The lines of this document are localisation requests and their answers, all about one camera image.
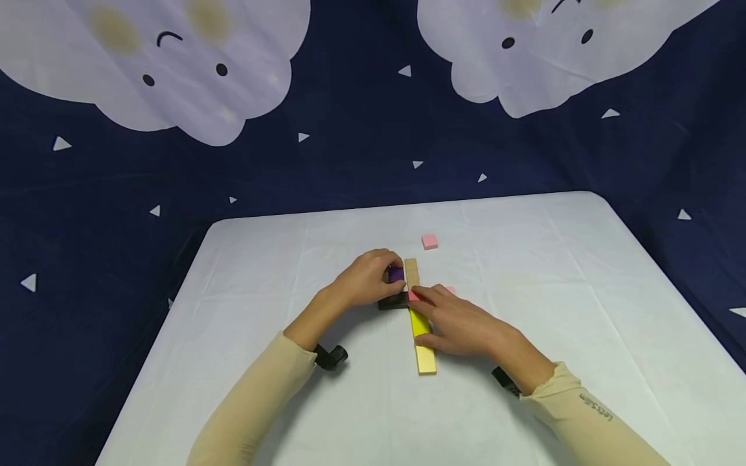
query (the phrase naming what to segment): wrist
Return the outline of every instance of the wrist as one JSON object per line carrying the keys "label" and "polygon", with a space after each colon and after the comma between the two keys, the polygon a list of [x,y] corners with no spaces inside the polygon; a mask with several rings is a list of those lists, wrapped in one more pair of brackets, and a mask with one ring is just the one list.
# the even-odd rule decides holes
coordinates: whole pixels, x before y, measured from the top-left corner
{"label": "wrist", "polygon": [[510,328],[502,342],[494,346],[490,357],[524,395],[531,395],[537,387],[551,379],[556,366],[523,333]]}
{"label": "wrist", "polygon": [[349,298],[334,283],[320,289],[308,307],[329,315],[339,317],[352,307]]}
{"label": "wrist", "polygon": [[515,327],[499,322],[486,346],[486,354],[496,365],[502,366],[510,358],[511,351],[526,337]]}

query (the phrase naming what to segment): wooden block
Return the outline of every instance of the wooden block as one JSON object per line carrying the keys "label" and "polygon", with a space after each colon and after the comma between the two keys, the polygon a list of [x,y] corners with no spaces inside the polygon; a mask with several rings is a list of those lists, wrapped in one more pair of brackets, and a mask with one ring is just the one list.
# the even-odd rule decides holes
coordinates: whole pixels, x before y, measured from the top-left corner
{"label": "wooden block", "polygon": [[[407,284],[410,286],[410,294],[413,286],[419,285],[419,270],[417,269],[416,259],[404,260],[404,274],[407,276]],[[412,321],[413,338],[423,333],[431,333],[430,322],[419,312],[410,307],[410,320]],[[435,350],[422,346],[415,346],[415,356],[417,357],[417,372],[420,375],[435,374],[437,366],[435,364]]]}
{"label": "wooden block", "polygon": [[425,235],[422,237],[422,247],[428,251],[430,249],[438,248],[438,239],[435,235]]}

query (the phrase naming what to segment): right hand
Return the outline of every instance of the right hand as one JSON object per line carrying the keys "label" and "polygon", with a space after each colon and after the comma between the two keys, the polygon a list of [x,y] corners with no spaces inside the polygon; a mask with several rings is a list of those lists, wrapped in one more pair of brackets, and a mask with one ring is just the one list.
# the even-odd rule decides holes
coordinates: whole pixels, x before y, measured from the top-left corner
{"label": "right hand", "polygon": [[425,333],[415,344],[462,356],[481,355],[495,358],[511,334],[517,330],[492,317],[487,311],[461,299],[443,285],[432,288],[414,286],[412,291],[423,301],[410,301],[410,307],[432,322],[439,335]]}

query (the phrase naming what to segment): pink block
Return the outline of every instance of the pink block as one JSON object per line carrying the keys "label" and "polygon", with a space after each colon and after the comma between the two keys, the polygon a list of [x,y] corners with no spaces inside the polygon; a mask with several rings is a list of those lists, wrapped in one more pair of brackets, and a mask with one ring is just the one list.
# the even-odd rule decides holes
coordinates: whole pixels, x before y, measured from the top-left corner
{"label": "pink block", "polygon": [[422,246],[426,251],[429,249],[437,249],[438,239],[435,237],[435,235],[425,235],[422,237]]}

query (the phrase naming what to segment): finger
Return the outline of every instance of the finger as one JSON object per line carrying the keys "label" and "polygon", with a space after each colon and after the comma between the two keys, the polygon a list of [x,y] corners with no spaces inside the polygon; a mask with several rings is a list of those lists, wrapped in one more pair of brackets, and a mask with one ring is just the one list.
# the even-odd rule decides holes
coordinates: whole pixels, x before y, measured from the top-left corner
{"label": "finger", "polygon": [[435,306],[425,301],[410,301],[410,308],[424,315],[428,320],[433,317]]}
{"label": "finger", "polygon": [[383,253],[383,261],[386,263],[386,267],[393,264],[397,267],[404,267],[404,261],[401,260],[398,254],[396,254],[394,251],[389,251],[388,249],[385,250],[386,252]]}
{"label": "finger", "polygon": [[446,353],[455,352],[455,346],[453,345],[453,343],[441,336],[434,335],[432,333],[423,333],[422,335],[416,336],[415,344],[417,346],[433,348],[438,351],[444,351]]}
{"label": "finger", "polygon": [[448,291],[448,289],[445,288],[440,283],[437,284],[437,285],[435,285],[433,287],[433,290],[435,290],[436,292],[438,292],[438,294],[441,295],[441,296],[446,296],[446,297],[453,296],[453,293],[451,293],[450,291]]}
{"label": "finger", "polygon": [[383,286],[383,292],[386,293],[386,296],[393,296],[397,293],[401,293],[404,290],[405,285],[407,282],[404,280],[399,280],[398,282],[394,283],[381,283]]}
{"label": "finger", "polygon": [[415,292],[416,295],[422,296],[436,306],[443,302],[443,296],[432,288],[428,288],[426,286],[413,286],[412,291]]}

